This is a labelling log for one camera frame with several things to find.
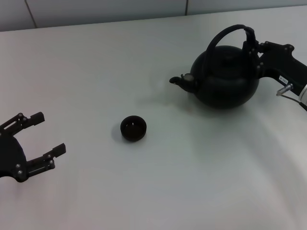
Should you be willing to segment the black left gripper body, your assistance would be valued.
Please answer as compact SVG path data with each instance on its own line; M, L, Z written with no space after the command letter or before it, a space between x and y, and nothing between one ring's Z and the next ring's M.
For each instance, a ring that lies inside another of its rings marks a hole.
M27 180L26 157L13 136L0 137L0 177L11 177L20 183Z

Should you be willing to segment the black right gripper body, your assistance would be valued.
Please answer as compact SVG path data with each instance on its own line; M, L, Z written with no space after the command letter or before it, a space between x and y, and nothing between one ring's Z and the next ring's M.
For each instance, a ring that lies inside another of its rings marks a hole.
M260 59L263 63L263 77L272 78L283 86L293 85L293 90L303 90L307 85L307 66L296 60L290 44L280 45L266 41Z

